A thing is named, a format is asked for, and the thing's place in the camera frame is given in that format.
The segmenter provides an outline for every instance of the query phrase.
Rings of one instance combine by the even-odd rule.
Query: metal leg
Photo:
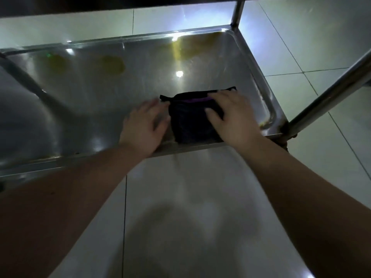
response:
[[[289,140],[371,79],[371,50],[350,67],[322,95],[288,123],[283,139]]]
[[[238,27],[240,24],[240,19],[243,11],[243,5],[245,4],[245,1],[237,1],[236,5],[234,6],[233,16],[231,20],[231,26]]]

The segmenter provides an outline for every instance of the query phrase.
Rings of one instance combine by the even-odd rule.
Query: stainless steel shelf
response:
[[[251,101],[263,135],[279,136],[287,122],[244,38],[230,25],[2,52],[45,94],[36,96],[0,71],[6,119],[0,176],[58,168],[115,146],[123,117],[160,94],[236,86]],[[219,145],[178,145],[169,131],[155,156]]]

